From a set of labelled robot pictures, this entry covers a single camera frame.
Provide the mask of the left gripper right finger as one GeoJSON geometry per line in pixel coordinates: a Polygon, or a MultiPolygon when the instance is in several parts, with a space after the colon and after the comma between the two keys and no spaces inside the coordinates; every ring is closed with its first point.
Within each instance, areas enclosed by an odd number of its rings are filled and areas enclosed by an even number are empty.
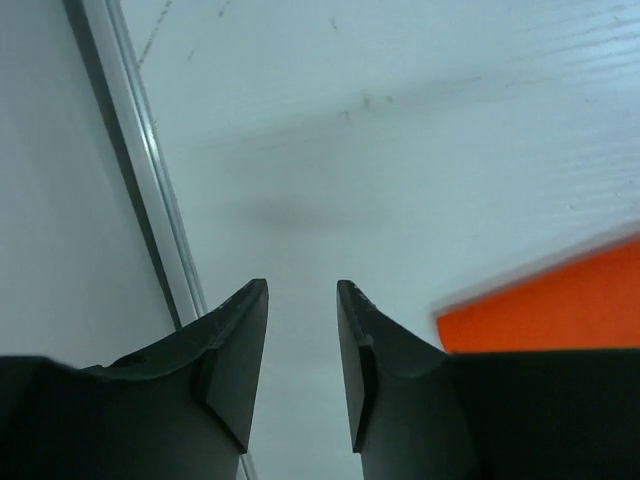
{"type": "Polygon", "coordinates": [[[367,479],[635,479],[639,353],[448,354],[337,284],[353,450],[367,479]]]}

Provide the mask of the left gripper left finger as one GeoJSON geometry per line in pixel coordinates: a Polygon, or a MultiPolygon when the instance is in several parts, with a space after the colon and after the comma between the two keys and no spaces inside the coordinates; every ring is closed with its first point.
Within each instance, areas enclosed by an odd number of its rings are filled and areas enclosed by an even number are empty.
{"type": "Polygon", "coordinates": [[[248,450],[268,316],[254,279],[109,366],[1,360],[5,479],[233,479],[248,450]]]}

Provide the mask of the orange t-shirt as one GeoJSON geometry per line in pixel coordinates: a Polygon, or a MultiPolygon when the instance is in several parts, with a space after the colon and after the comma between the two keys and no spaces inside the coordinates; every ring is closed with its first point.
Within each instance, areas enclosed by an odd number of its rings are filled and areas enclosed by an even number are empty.
{"type": "Polygon", "coordinates": [[[639,346],[639,236],[436,316],[450,353],[639,346]]]}

